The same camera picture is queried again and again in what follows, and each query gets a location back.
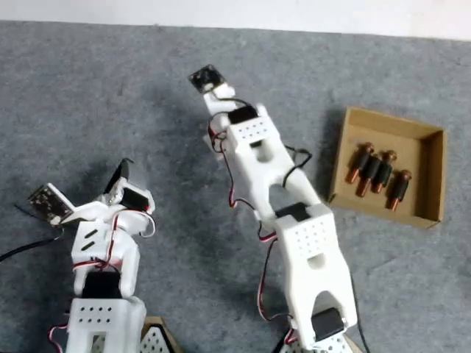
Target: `black wire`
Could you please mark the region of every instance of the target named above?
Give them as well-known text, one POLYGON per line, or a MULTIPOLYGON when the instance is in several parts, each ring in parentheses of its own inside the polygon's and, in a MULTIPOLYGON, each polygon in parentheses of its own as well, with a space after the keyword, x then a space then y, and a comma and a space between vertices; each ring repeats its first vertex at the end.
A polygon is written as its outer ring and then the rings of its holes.
POLYGON ((291 146, 285 145, 286 149, 289 149, 290 151, 294 151, 294 153, 302 153, 305 154, 307 157, 300 163, 296 164, 294 167, 292 167, 288 173, 286 173, 285 177, 283 178, 283 182, 281 183, 281 186, 284 188, 286 186, 286 181, 288 180, 288 177, 293 173, 297 168, 302 168, 306 165, 309 160, 312 158, 312 153, 310 153, 307 149, 296 149, 291 146))
POLYGON ((366 343, 365 334, 363 332, 363 326, 361 325, 360 310, 358 308, 358 298, 356 296, 355 283, 353 282, 353 277, 352 277, 352 289, 353 289, 353 298, 355 300, 357 325, 358 325, 358 331, 360 332, 361 342, 363 344, 363 347, 365 348, 365 353, 371 353, 368 347, 368 343, 366 343))
POLYGON ((208 134, 209 134, 209 130, 211 128, 211 123, 213 122, 213 119, 218 116, 219 114, 229 114, 230 112, 217 112, 216 114, 213 114, 212 116, 209 117, 208 119, 208 134))
POLYGON ((19 204, 13 204, 13 206, 14 206, 15 209, 17 209, 18 211, 24 213, 25 215, 27 215, 27 216, 29 216, 29 217, 31 217, 31 218, 35 218, 35 219, 37 219, 37 220, 39 220, 39 221, 48 223, 48 221, 45 220, 44 218, 38 217, 38 216, 32 214, 31 212, 26 211, 26 210, 25 210, 22 206, 20 206, 19 204))
MULTIPOLYGON (((32 213, 29 213, 28 211, 26 211, 24 208, 22 208, 21 206, 17 205, 17 204, 13 204, 13 206, 21 211, 22 213, 24 213, 25 215, 28 215, 29 217, 32 217, 32 218, 35 218, 35 219, 38 219, 39 221, 43 221, 43 222, 46 222, 47 221, 45 219, 42 219, 42 218, 39 218, 37 217, 36 215, 33 215, 32 213)), ((56 241, 57 239, 59 239, 63 234, 64 234, 64 229, 63 228, 60 228, 61 229, 61 234, 58 235, 57 237, 55 238, 49 238, 49 239, 43 239, 43 240, 38 240, 38 241, 34 241, 32 243, 29 243, 27 245, 23 245, 23 246, 19 246, 18 248, 16 249, 13 249, 13 250, 10 250, 9 252, 6 252, 5 254, 3 255, 0 255, 0 263, 5 261, 6 259, 12 257, 13 255, 16 255, 16 254, 19 254, 20 252, 25 252, 26 250, 30 250, 30 249, 34 249, 34 248, 37 248, 39 246, 45 246, 47 244, 50 244, 52 243, 53 241, 56 241)))
POLYGON ((10 250, 9 252, 7 252, 5 254, 0 255, 0 263, 2 261, 5 261, 6 259, 12 257, 13 255, 19 254, 20 252, 25 252, 26 250, 30 250, 30 249, 33 249, 33 248, 37 248, 39 246, 44 246, 44 245, 50 244, 50 243, 52 243, 53 241, 55 241, 59 238, 60 238, 60 235, 57 236, 56 238, 43 239, 43 240, 35 241, 33 243, 29 243, 27 245, 23 245, 23 246, 20 246, 16 249, 10 250))
POLYGON ((245 105, 246 107, 250 106, 250 104, 247 103, 246 101, 244 101, 243 99, 239 99, 239 98, 219 98, 218 96, 216 96, 216 94, 214 96, 216 97, 216 99, 218 101, 234 101, 236 103, 241 103, 241 104, 245 105))

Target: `white bracket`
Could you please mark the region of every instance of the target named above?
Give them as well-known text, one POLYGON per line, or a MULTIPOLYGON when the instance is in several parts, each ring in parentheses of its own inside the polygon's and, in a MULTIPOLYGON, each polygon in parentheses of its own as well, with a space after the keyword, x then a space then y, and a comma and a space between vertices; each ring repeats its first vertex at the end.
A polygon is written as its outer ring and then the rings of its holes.
POLYGON ((72 301, 68 320, 67 353, 88 353, 99 340, 103 353, 139 352, 144 303, 128 299, 80 299, 72 301))
POLYGON ((244 179, 255 217, 268 232, 277 233, 286 267, 285 296, 291 326, 304 349, 315 349, 322 342, 316 341, 311 316, 328 308, 337 309, 344 326, 342 332, 357 322, 350 271, 339 248, 333 214, 321 202, 304 171, 297 168, 286 180, 285 189, 305 205, 308 217, 297 221, 289 214, 276 216, 269 189, 282 185, 294 162, 263 105, 257 105, 257 117, 230 123, 224 112, 237 108, 236 101, 230 100, 234 95, 227 83, 204 94, 214 116, 211 128, 216 133, 226 132, 222 147, 230 167, 237 168, 244 179), (318 302, 319 294, 324 292, 327 298, 318 302))
POLYGON ((343 335, 331 336, 315 349, 305 350, 299 342, 285 344, 279 353, 354 353, 343 335))

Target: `hole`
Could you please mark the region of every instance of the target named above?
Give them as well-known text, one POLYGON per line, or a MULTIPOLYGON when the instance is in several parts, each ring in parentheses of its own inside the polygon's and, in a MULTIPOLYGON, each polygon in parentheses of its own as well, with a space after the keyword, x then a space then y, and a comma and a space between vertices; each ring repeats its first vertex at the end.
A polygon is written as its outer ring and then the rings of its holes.
POLYGON ((84 252, 86 249, 92 247, 93 245, 95 245, 95 242, 94 242, 94 241, 91 241, 91 242, 88 243, 87 245, 84 245, 80 250, 82 250, 82 251, 84 252))
POLYGON ((266 163, 273 159, 273 151, 270 149, 270 146, 267 145, 265 140, 259 140, 250 144, 252 147, 252 152, 257 158, 258 162, 266 163))
POLYGON ((85 239, 89 239, 89 237, 91 237, 92 235, 96 234, 97 232, 98 232, 97 229, 92 230, 91 232, 89 232, 89 233, 85 236, 85 239))
POLYGON ((308 264, 313 270, 320 269, 325 265, 325 256, 323 254, 318 254, 317 256, 311 257, 308 259, 308 264))

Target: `red wire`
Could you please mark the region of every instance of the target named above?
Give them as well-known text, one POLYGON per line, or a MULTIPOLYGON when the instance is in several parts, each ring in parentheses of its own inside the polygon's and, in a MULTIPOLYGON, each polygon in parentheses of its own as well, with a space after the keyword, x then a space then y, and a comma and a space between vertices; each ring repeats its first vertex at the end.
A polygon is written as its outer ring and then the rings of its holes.
POLYGON ((64 325, 57 325, 57 326, 53 326, 49 329, 48 331, 48 334, 47 334, 47 340, 50 342, 51 345, 54 346, 54 348, 56 349, 56 352, 57 353, 63 353, 63 350, 62 350, 62 347, 60 346, 60 344, 58 344, 54 338, 52 337, 52 335, 54 334, 54 331, 56 329, 66 329, 67 328, 67 324, 64 324, 64 325))
POLYGON ((265 235, 263 237, 258 237, 258 239, 262 242, 262 243, 266 243, 267 241, 270 241, 271 239, 273 238, 276 238, 277 237, 277 233, 276 232, 273 232, 273 233, 270 233, 268 235, 265 235))
POLYGON ((285 336, 285 344, 292 344, 297 341, 297 337, 292 337, 294 334, 294 329, 289 329, 288 333, 285 336))

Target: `cable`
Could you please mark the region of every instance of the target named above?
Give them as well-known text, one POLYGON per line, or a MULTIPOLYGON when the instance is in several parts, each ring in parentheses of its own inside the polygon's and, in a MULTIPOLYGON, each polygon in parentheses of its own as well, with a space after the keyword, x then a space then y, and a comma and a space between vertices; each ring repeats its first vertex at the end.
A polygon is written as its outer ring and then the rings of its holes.
POLYGON ((66 328, 67 328, 67 324, 57 325, 57 326, 51 327, 48 331, 47 340, 50 342, 51 345, 54 346, 54 348, 56 349, 56 353, 63 353, 63 350, 62 350, 62 347, 60 346, 60 344, 57 343, 52 336, 53 336, 54 331, 56 329, 66 329, 66 328))
POLYGON ((270 241, 271 239, 274 239, 277 237, 277 233, 276 232, 271 232, 270 234, 268 235, 264 235, 263 237, 260 236, 260 234, 262 233, 262 229, 263 229, 263 225, 262 225, 262 222, 258 222, 258 231, 257 231, 257 236, 258 236, 258 240, 261 241, 262 243, 266 243, 268 241, 270 241))
POLYGON ((230 112, 217 112, 216 114, 213 114, 212 116, 210 116, 208 119, 208 135, 209 135, 209 138, 211 139, 211 144, 213 145, 213 149, 214 149, 213 138, 217 134, 216 134, 216 131, 214 131, 214 129, 211 127, 211 123, 213 122, 214 118, 218 116, 219 114, 229 114, 229 113, 230 112))
POLYGON ((247 103, 246 101, 244 101, 243 99, 239 99, 239 98, 219 98, 216 94, 214 96, 216 97, 216 99, 218 101, 233 101, 235 103, 241 103, 241 104, 245 105, 246 107, 250 106, 250 104, 247 103))
POLYGON ((45 220, 44 218, 41 218, 41 217, 38 217, 34 214, 32 214, 31 212, 28 212, 26 211, 22 206, 20 206, 19 204, 13 204, 14 208, 16 208, 18 211, 24 213, 25 215, 31 217, 31 218, 35 218, 39 221, 42 221, 42 222, 46 222, 47 224, 49 224, 49 222, 47 220, 45 220))
POLYGON ((246 199, 243 199, 243 198, 240 198, 240 197, 237 198, 237 199, 234 199, 234 191, 235 191, 234 190, 234 177, 233 177, 233 172, 230 170, 229 162, 227 161, 226 152, 222 148, 222 143, 223 142, 224 142, 224 139, 219 141, 219 150, 221 151, 222 156, 224 158, 224 163, 226 164, 227 172, 229 173, 229 178, 230 178, 229 207, 230 208, 236 208, 237 207, 237 202, 243 202, 247 206, 249 206, 253 211, 255 211, 255 207, 253 207, 253 205, 250 202, 248 202, 246 199))
POLYGON ((6 252, 5 254, 0 255, 0 263, 2 261, 5 261, 6 259, 12 257, 13 255, 19 254, 20 252, 25 252, 26 250, 37 248, 39 246, 44 246, 44 245, 52 243, 53 241, 56 241, 57 239, 59 239, 64 234, 64 229, 61 228, 61 230, 62 230, 62 232, 55 238, 35 241, 35 242, 29 243, 27 245, 19 246, 16 249, 10 250, 9 252, 6 252))
POLYGON ((146 217, 150 221, 150 223, 152 224, 152 232, 150 234, 146 234, 145 236, 141 232, 139 232, 139 235, 141 236, 141 238, 150 238, 155 234, 157 230, 157 224, 156 224, 157 222, 155 221, 154 217, 152 217, 148 213, 140 212, 140 214, 146 217))
POLYGON ((272 316, 267 316, 265 313, 265 309, 263 308, 263 289, 265 287, 265 278, 266 278, 266 268, 268 267, 268 261, 270 258, 270 254, 272 253, 272 248, 273 245, 278 241, 277 238, 273 239, 272 242, 270 243, 268 250, 266 251, 266 257, 265 257, 265 263, 263 264, 263 270, 262 274, 260 277, 260 282, 258 283, 258 290, 257 290, 257 308, 258 308, 258 313, 262 317, 263 320, 270 322, 275 320, 276 318, 283 317, 283 316, 288 316, 290 317, 288 313, 278 313, 274 314, 272 316))
POLYGON ((288 171, 288 173, 286 173, 286 175, 283 178, 283 182, 281 183, 281 186, 283 188, 286 186, 286 181, 288 180, 288 177, 291 175, 291 173, 293 173, 297 168, 304 167, 306 165, 306 163, 309 162, 309 160, 312 158, 312 153, 310 153, 307 149, 295 149, 294 147, 290 147, 290 146, 287 146, 287 145, 285 145, 285 148, 289 149, 291 151, 294 151, 294 153, 296 153, 296 154, 297 153, 305 154, 307 157, 300 164, 296 164, 295 166, 293 166, 288 171))
POLYGON ((366 342, 365 334, 363 332, 363 325, 361 324, 360 309, 358 308, 358 297, 356 296, 356 289, 355 289, 355 283, 353 282, 353 277, 352 277, 352 289, 353 289, 353 299, 355 300, 357 325, 358 325, 358 331, 360 332, 361 342, 363 344, 363 347, 365 348, 365 353, 370 353, 368 343, 366 342))
POLYGON ((292 344, 293 342, 297 341, 297 337, 293 337, 293 334, 294 334, 294 329, 289 329, 288 333, 283 339, 285 344, 292 344))

